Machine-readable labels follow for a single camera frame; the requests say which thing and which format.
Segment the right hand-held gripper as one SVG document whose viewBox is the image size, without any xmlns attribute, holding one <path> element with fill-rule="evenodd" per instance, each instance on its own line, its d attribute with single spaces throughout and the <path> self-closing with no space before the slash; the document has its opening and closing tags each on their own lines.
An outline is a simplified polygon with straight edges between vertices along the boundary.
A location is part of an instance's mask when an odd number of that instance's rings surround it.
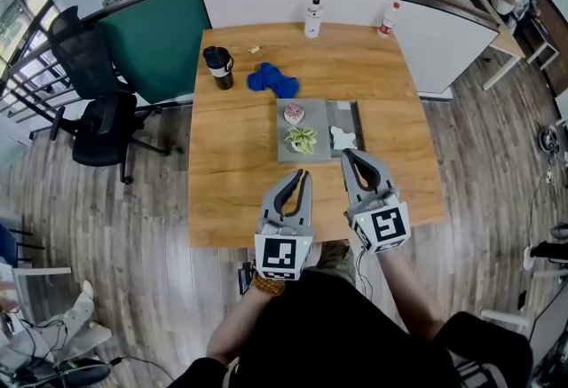
<svg viewBox="0 0 568 388">
<path fill-rule="evenodd" d="M 407 205 L 392 189 L 394 183 L 386 163 L 364 151 L 347 148 L 341 154 L 341 168 L 351 205 L 346 217 L 365 251 L 380 253 L 402 245 L 411 234 Z"/>
</svg>

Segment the white cloth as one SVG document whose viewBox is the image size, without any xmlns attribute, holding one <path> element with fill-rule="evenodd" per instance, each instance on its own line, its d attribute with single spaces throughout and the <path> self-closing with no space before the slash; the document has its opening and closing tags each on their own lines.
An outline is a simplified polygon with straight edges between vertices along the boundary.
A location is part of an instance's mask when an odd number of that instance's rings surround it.
<svg viewBox="0 0 568 388">
<path fill-rule="evenodd" d="M 343 129 L 330 127 L 332 148 L 335 151 L 343 151 L 344 149 L 357 149 L 357 135 L 353 132 L 345 132 Z"/>
</svg>

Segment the grey tray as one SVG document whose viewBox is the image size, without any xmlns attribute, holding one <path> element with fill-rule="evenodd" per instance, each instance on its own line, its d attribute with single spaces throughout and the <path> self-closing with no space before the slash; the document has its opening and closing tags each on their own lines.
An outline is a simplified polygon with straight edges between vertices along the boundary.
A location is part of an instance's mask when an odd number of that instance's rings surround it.
<svg viewBox="0 0 568 388">
<path fill-rule="evenodd" d="M 297 125 L 288 124 L 283 118 L 286 105 L 295 102 L 305 110 L 305 118 Z M 341 156 L 342 151 L 332 148 L 330 127 L 336 126 L 345 132 L 357 135 L 358 150 L 365 148 L 359 105 L 355 100 L 330 99 L 277 99 L 276 100 L 276 141 L 277 159 L 280 163 L 323 163 Z M 289 127 L 313 128 L 318 143 L 314 154 L 300 154 L 284 142 Z"/>
</svg>

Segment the green potted plant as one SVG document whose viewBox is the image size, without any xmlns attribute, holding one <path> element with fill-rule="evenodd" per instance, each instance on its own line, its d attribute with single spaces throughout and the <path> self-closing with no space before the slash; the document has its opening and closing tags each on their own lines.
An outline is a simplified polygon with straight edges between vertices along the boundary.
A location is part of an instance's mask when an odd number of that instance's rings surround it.
<svg viewBox="0 0 568 388">
<path fill-rule="evenodd" d="M 317 132 L 313 128 L 289 127 L 284 142 L 300 154 L 314 154 L 318 143 Z"/>
</svg>

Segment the person's olive trouser leg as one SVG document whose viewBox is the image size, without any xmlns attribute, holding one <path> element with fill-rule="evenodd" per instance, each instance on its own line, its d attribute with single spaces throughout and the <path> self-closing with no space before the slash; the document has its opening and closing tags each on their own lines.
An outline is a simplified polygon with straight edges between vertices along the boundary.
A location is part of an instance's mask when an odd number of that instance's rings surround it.
<svg viewBox="0 0 568 388">
<path fill-rule="evenodd" d="M 346 239 L 322 242 L 315 268 L 322 273 L 344 279 L 353 287 L 356 286 L 355 257 L 351 244 Z"/>
</svg>

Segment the black power adaptor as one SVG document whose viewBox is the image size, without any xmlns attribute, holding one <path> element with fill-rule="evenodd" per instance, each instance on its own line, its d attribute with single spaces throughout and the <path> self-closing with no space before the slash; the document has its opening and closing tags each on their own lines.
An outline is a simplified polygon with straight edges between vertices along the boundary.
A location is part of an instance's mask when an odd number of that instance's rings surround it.
<svg viewBox="0 0 568 388">
<path fill-rule="evenodd" d="M 255 261 L 247 261 L 238 269 L 238 284 L 240 295 L 243 296 L 251 287 L 256 271 Z"/>
</svg>

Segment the pink potted succulent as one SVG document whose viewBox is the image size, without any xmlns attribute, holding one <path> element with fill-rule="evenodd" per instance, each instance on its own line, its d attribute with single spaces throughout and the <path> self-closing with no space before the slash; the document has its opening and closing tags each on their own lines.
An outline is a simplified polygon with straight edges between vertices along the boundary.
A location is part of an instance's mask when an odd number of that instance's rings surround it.
<svg viewBox="0 0 568 388">
<path fill-rule="evenodd" d="M 301 105 L 291 102 L 285 106 L 283 118 L 288 124 L 297 126 L 305 118 L 305 110 Z"/>
</svg>

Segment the blue cloth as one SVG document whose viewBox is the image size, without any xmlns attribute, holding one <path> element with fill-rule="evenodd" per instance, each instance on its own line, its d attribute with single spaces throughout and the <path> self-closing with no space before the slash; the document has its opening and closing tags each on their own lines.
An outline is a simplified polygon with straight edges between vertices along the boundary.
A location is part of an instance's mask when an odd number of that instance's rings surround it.
<svg viewBox="0 0 568 388">
<path fill-rule="evenodd" d="M 252 91 L 270 89 L 278 99 L 292 99 L 299 92 L 300 83 L 295 77 L 283 75 L 269 62 L 262 62 L 258 70 L 247 77 L 247 86 Z"/>
</svg>

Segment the person's black shirt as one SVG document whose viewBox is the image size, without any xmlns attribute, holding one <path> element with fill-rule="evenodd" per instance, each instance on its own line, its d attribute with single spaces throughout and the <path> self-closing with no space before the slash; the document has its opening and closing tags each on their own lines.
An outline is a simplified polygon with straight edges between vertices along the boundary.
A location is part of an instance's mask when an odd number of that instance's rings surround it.
<svg viewBox="0 0 568 388">
<path fill-rule="evenodd" d="M 429 340 L 349 282 L 306 272 L 261 312 L 237 366 L 195 360 L 168 388 L 526 388 L 528 340 L 457 313 Z"/>
</svg>

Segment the black tumbler bottle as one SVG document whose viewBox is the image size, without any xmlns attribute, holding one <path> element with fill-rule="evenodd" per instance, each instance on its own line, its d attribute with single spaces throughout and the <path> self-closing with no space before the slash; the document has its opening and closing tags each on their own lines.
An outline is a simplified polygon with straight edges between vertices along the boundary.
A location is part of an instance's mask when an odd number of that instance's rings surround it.
<svg viewBox="0 0 568 388">
<path fill-rule="evenodd" d="M 209 72 L 221 90 L 233 87 L 233 57 L 223 47 L 209 46 L 202 51 Z"/>
</svg>

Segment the white partition panel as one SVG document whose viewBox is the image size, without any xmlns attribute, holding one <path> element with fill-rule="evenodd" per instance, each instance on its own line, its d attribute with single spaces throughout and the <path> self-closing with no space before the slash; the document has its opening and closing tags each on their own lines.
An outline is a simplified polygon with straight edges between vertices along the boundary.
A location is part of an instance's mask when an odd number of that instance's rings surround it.
<svg viewBox="0 0 568 388">
<path fill-rule="evenodd" d="M 325 23 L 378 28 L 388 9 L 393 35 L 419 92 L 442 94 L 498 35 L 496 22 L 455 0 L 319 0 Z M 203 0 L 213 28 L 303 22 L 312 0 Z"/>
</svg>

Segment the white bottle red cap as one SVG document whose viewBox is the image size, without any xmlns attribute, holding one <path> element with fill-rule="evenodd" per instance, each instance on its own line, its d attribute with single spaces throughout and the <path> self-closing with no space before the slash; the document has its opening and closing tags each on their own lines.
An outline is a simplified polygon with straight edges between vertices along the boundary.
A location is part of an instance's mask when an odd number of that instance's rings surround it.
<svg viewBox="0 0 568 388">
<path fill-rule="evenodd" d="M 395 16 L 400 9 L 400 3 L 394 2 L 383 15 L 381 25 L 377 28 L 377 35 L 383 38 L 387 38 L 391 35 L 391 32 L 395 25 Z"/>
</svg>

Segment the black office chair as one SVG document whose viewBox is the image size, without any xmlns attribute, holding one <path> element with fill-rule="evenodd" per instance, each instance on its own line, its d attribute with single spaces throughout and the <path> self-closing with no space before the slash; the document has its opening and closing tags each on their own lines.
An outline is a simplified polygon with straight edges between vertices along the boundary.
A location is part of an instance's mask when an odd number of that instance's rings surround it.
<svg viewBox="0 0 568 388">
<path fill-rule="evenodd" d="M 76 121 L 64 117 L 65 108 L 57 110 L 50 139 L 60 131 L 73 136 L 72 157 L 88 167 L 119 167 L 120 181 L 129 185 L 126 174 L 129 146 L 143 147 L 162 156 L 169 151 L 134 138 L 144 128 L 145 119 L 160 109 L 138 111 L 135 89 L 118 79 L 102 29 L 86 26 L 76 5 L 68 7 L 53 20 L 47 32 L 51 52 L 67 74 L 75 92 L 88 104 Z"/>
</svg>

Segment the green partition panel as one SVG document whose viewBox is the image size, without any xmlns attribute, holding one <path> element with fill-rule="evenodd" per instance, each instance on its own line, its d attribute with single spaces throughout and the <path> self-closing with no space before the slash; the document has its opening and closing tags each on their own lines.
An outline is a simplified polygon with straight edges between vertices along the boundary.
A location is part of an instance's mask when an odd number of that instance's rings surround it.
<svg viewBox="0 0 568 388">
<path fill-rule="evenodd" d="M 210 28 L 203 0 L 125 0 L 90 20 L 142 99 L 155 104 L 193 93 L 202 32 Z"/>
</svg>

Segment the white black wearable rig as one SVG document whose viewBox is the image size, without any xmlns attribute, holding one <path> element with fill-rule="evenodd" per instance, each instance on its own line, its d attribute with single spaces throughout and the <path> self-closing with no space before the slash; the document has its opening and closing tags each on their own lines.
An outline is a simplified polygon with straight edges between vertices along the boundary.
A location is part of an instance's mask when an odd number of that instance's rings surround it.
<svg viewBox="0 0 568 388">
<path fill-rule="evenodd" d="M 112 366 L 94 359 L 64 361 L 59 365 L 37 363 L 20 369 L 12 388 L 90 388 L 110 377 Z"/>
</svg>

